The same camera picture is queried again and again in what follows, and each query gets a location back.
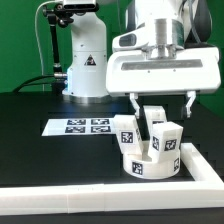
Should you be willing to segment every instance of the cable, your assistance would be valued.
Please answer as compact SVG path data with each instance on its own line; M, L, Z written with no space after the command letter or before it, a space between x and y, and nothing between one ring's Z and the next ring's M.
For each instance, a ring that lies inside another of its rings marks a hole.
M27 84L30 84L31 82L38 81L38 80L41 80L41 79L48 79L48 78L54 78L54 75L37 76L35 78L29 79L29 80L25 81L24 83L22 83L21 85L19 85L18 87L16 87L12 92L13 93L18 93L19 90L21 88L23 88L24 86L26 86Z
M188 0L190 21L191 21L191 30L192 30L192 33L193 33L193 36L194 36L196 42L198 44L200 44L201 43L201 40L200 40L200 38L198 36L197 30L196 30L195 24L194 24L194 14L193 14L193 7L192 7L192 5L193 5L192 0Z
M118 24L119 24L120 34L122 34L120 0L117 0L117 16L118 16Z
M21 86L18 90L17 93L23 88L23 87L27 87L27 86L38 86L38 85L51 85L53 82L40 82L40 83L30 83L30 84L26 84Z
M62 2L62 0L55 0L55 1L47 1L44 2L42 4L39 5L39 7L36 10L36 14L35 14L35 34L36 34L36 39L37 39L37 46L38 46L38 51L39 51L39 56L40 56L40 63L41 63L41 74L44 75L44 60L43 60L43 53L42 53L42 49L41 49L41 44L40 44L40 37L39 37L39 33L38 33L38 14L40 9L46 5L46 4L51 4L51 3L58 3L58 2Z

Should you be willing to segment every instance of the white block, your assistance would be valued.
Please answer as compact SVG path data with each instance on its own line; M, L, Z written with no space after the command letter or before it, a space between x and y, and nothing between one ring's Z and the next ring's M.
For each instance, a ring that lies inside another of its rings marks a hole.
M68 191L68 213L104 211L104 185L81 185Z
M196 181L206 181L213 184L223 183L192 143L181 144L181 159Z
M66 187L0 189L0 215L67 213Z
M170 151L179 150L182 132L183 127L173 122L154 124L148 155L154 162L164 161Z
M116 115L113 123L121 153L141 155L143 143L135 116Z
M162 106L144 106L143 108L145 111L149 135L151 136L154 124L167 122L166 113Z

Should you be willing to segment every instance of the white robot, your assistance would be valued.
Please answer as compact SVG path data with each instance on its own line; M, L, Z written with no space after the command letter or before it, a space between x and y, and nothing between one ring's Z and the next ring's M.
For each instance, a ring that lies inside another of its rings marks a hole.
M106 90L107 35L106 26L95 14L99 4L114 0L62 0L54 9L44 8L48 18L54 56L56 78L67 76L65 99L78 103L101 103L110 100ZM72 34L72 64L66 75L62 73L57 47L56 24L67 27Z
M196 14L201 35L195 28ZM200 40L206 41L211 29L206 1L135 0L126 18L131 31L113 41L108 92L130 95L137 116L138 95L186 94L189 101L184 110L190 117L196 92L214 92L221 82L219 51ZM190 32L196 43L186 49Z

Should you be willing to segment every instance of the warning label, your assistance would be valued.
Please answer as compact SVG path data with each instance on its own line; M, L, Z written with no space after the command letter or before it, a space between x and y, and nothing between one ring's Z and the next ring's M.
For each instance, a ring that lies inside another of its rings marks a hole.
M86 66L96 66L96 62L94 61L92 55L90 55L85 63Z

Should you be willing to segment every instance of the black cable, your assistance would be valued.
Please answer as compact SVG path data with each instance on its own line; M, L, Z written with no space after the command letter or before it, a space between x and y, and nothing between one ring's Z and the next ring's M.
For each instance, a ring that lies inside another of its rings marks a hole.
M38 85L51 85L52 83L53 82L41 82L41 83L24 84L24 85L21 85L20 88L17 88L16 93L18 93L23 87L27 87L27 86L38 86Z
M18 87L16 87L12 92L13 93L18 93L20 89L22 89L24 86L26 86L29 83L34 82L34 81L38 81L38 80L41 80L41 79L48 79L48 78L54 78L54 75L37 76L35 78L29 79L29 80L25 81L24 83L22 83L21 85L19 85Z

